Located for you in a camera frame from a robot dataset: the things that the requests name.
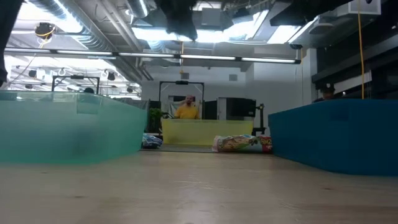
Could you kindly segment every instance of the bag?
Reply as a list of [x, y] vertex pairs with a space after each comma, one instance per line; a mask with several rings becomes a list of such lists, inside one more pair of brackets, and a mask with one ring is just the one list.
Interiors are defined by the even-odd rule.
[[264, 136], [216, 136], [213, 152], [272, 152], [271, 137]]
[[144, 149], [157, 149], [160, 148], [163, 144], [163, 141], [155, 136], [151, 136], [150, 134], [145, 134], [142, 137], [142, 147]]

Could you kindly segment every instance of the person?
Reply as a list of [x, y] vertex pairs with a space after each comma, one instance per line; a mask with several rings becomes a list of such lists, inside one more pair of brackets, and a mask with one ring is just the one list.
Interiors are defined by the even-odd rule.
[[318, 103], [325, 100], [332, 100], [335, 98], [335, 86], [333, 84], [326, 84], [325, 86], [321, 87], [322, 98], [317, 99], [314, 103]]
[[94, 90], [90, 87], [85, 88], [85, 90], [83, 91], [85, 93], [94, 93]]
[[174, 118], [177, 119], [199, 119], [198, 108], [193, 103], [193, 96], [188, 95], [184, 103], [178, 107]]

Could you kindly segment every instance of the table surface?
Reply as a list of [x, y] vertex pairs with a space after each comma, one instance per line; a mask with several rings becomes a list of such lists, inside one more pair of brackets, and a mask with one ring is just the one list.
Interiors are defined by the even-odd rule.
[[398, 179], [259, 154], [138, 152], [0, 165], [2, 224], [398, 223]]

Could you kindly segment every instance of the yellow container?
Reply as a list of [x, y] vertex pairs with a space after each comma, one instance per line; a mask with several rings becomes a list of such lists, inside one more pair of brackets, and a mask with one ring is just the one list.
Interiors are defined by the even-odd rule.
[[253, 121], [163, 119], [164, 144], [211, 146], [216, 136], [251, 134]]

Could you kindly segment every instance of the yellow shirt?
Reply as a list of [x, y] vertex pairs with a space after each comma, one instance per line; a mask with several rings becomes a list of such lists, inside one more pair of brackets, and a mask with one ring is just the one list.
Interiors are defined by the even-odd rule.
[[180, 119], [199, 119], [199, 112], [196, 106], [184, 104], [177, 109], [174, 116]]

